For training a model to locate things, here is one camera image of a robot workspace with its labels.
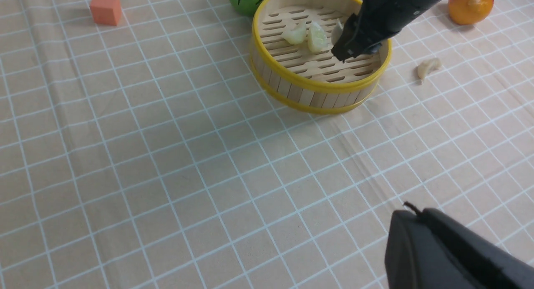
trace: bamboo steamer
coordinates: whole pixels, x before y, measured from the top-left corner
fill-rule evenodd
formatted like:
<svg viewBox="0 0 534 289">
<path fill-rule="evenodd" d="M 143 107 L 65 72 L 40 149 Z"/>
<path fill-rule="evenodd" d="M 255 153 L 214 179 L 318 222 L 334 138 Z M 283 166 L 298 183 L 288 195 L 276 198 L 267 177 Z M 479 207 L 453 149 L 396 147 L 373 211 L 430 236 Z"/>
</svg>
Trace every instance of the bamboo steamer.
<svg viewBox="0 0 534 289">
<path fill-rule="evenodd" d="M 330 50 L 330 33 L 337 19 L 358 12 L 360 0 L 264 0 L 252 22 L 251 69 L 270 95 L 296 110 L 340 114 L 357 107 L 376 88 L 389 64 L 391 40 L 375 55 L 339 62 Z M 327 32 L 328 49 L 312 53 L 307 42 L 290 45 L 286 28 L 301 21 L 319 23 Z"/>
</svg>

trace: yellow rim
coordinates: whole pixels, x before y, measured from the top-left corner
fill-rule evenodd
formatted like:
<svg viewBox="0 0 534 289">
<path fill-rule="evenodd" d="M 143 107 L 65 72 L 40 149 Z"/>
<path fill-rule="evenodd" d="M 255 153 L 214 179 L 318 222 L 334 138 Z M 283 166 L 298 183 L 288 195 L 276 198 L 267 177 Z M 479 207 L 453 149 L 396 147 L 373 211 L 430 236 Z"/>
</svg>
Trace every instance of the yellow rim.
<svg viewBox="0 0 534 289">
<path fill-rule="evenodd" d="M 370 76 L 362 79 L 357 80 L 356 82 L 351 83 L 342 83 L 342 84 L 332 84 L 332 83 L 325 83 L 325 82 L 317 82 L 316 80 L 309 80 L 307 78 L 304 78 L 303 76 L 300 76 L 298 74 L 295 74 L 291 71 L 289 71 L 287 68 L 282 66 L 278 61 L 276 61 L 267 51 L 263 43 L 261 42 L 261 38 L 257 34 L 256 28 L 258 21 L 257 19 L 259 16 L 259 13 L 263 10 L 265 5 L 270 0 L 264 0 L 256 10 L 256 14 L 254 15 L 254 19 L 252 21 L 252 36 L 254 38 L 254 45 L 259 51 L 260 57 L 262 57 L 263 61 L 266 65 L 269 66 L 274 72 L 276 72 L 281 78 L 284 78 L 291 82 L 292 84 L 306 88 L 315 92 L 320 93 L 350 93 L 354 91 L 361 90 L 368 85 L 370 85 L 372 82 L 374 82 L 377 78 L 379 78 L 389 65 L 389 61 L 391 59 L 391 53 L 393 51 L 393 48 L 391 46 L 391 39 L 388 39 L 388 54 L 384 60 L 384 63 L 380 66 L 380 68 L 372 73 Z M 353 0 L 355 2 L 358 2 L 361 4 L 362 2 L 360 0 Z"/>
<path fill-rule="evenodd" d="M 249 61 L 252 63 L 252 55 L 250 55 Z M 319 115 L 332 115 L 332 114 L 341 114 L 348 112 L 352 110 L 353 108 L 361 105 L 366 99 L 373 93 L 374 89 L 376 89 L 376 86 L 378 86 L 378 82 L 374 85 L 373 89 L 369 92 L 369 94 L 362 100 L 358 101 L 357 103 L 345 106 L 345 107 L 336 107 L 336 108 L 320 108 L 320 107 L 311 107 L 307 105 L 303 105 L 301 103 L 296 103 L 295 101 L 292 101 L 275 91 L 274 89 L 263 80 L 262 76 L 259 74 L 258 70 L 256 70 L 256 67 L 254 65 L 250 65 L 250 70 L 252 70 L 252 74 L 254 74 L 256 80 L 258 80 L 258 83 L 262 88 L 269 93 L 272 97 L 274 97 L 276 100 L 280 101 L 284 105 L 288 107 L 292 107 L 296 110 L 302 111 L 302 112 L 308 112 L 312 114 L 319 114 Z"/>
</svg>

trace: orange foam block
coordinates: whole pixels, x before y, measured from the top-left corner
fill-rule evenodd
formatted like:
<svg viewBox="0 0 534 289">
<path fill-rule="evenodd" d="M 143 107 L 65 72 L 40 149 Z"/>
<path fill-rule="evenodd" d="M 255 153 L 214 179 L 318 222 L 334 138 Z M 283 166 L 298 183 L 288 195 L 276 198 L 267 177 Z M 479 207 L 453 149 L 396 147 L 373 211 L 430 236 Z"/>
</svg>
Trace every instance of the orange foam block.
<svg viewBox="0 0 534 289">
<path fill-rule="evenodd" d="M 89 8 L 97 24 L 117 26 L 122 17 L 121 0 L 91 0 Z"/>
</svg>

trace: robotic arm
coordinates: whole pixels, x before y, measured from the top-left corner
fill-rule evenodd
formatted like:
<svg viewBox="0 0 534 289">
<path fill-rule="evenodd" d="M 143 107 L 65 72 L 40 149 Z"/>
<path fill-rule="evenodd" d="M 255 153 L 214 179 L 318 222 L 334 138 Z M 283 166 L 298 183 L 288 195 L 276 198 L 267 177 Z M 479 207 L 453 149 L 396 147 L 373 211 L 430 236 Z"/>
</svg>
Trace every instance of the robotic arm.
<svg viewBox="0 0 534 289">
<path fill-rule="evenodd" d="M 332 48 L 340 61 L 376 53 L 383 40 L 397 35 L 440 0 L 362 0 L 358 14 L 345 22 L 343 33 Z"/>
</svg>

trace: grid pattern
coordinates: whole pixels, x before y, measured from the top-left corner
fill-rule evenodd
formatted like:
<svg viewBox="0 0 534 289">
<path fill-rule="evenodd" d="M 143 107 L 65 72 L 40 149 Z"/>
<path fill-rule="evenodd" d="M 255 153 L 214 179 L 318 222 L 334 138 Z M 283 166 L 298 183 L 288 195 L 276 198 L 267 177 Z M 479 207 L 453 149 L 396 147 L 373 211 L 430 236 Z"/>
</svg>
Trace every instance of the grid pattern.
<svg viewBox="0 0 534 289">
<path fill-rule="evenodd" d="M 404 200 L 534 264 L 534 0 L 438 4 L 328 117 L 263 93 L 227 0 L 88 2 L 0 0 L 2 288 L 387 289 Z"/>
</svg>

